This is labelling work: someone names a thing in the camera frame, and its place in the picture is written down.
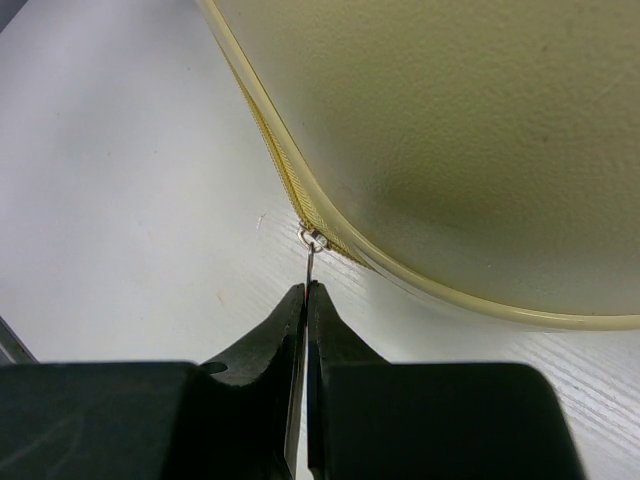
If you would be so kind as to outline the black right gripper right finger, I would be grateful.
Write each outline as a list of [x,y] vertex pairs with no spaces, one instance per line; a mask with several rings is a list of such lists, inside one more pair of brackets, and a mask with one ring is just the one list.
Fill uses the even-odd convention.
[[308,466],[317,479],[581,479],[547,379],[521,363],[393,364],[308,288]]

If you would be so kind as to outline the yellow hard-shell suitcase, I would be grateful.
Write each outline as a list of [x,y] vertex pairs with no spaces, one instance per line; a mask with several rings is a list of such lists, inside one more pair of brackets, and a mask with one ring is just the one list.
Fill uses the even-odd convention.
[[302,223],[394,283],[639,325],[635,1],[204,1]]

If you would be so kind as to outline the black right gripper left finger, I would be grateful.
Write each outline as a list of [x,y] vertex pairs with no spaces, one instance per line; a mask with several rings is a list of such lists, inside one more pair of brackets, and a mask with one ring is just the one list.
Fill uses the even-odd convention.
[[291,479],[305,288],[207,362],[1,370],[5,479]]

